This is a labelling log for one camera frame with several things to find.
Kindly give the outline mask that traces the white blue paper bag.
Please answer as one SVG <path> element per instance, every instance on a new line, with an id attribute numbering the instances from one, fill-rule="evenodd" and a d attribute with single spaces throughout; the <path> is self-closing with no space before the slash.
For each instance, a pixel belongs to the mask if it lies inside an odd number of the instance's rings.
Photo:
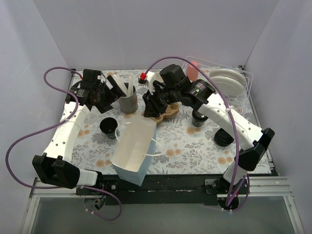
<path id="1" fill-rule="evenodd" d="M 165 154 L 164 147 L 157 141 L 156 123 L 146 117 L 133 115 L 115 129 L 117 148 L 111 164 L 119 178 L 141 186 L 153 157 Z"/>

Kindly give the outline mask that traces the dark takeout coffee cup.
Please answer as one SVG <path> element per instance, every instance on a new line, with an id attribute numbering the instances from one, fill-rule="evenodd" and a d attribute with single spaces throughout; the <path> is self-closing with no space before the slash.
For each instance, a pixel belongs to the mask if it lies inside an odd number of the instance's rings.
<path id="1" fill-rule="evenodd" d="M 207 116 L 202 115 L 196 110 L 192 111 L 192 125 L 194 125 L 195 127 L 203 126 L 207 120 L 208 120 Z"/>

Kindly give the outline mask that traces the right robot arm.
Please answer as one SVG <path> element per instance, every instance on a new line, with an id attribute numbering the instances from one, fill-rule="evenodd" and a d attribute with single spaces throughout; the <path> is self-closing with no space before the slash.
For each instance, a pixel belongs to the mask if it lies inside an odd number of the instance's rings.
<path id="1" fill-rule="evenodd" d="M 235 139 L 238 151 L 223 174 L 220 187 L 227 194 L 237 190 L 239 180 L 257 167 L 275 132 L 253 125 L 226 104 L 209 82 L 190 81 L 179 65 L 171 64 L 158 73 L 144 72 L 139 80 L 148 87 L 143 95 L 145 117 L 159 117 L 168 105 L 180 102 L 215 122 Z"/>

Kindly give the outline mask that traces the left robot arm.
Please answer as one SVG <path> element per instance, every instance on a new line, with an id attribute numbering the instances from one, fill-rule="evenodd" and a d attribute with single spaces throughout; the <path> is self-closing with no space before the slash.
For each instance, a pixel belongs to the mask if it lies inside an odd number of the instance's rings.
<path id="1" fill-rule="evenodd" d="M 32 165 L 42 183 L 72 189 L 87 186 L 88 191 L 98 195 L 104 184 L 98 178 L 100 172 L 80 169 L 73 164 L 72 152 L 84 120 L 91 109 L 100 113 L 112 109 L 112 103 L 126 94 L 116 75 L 102 80 L 102 72 L 84 69 L 81 80 L 67 92 L 60 125 L 42 155 L 35 155 Z"/>

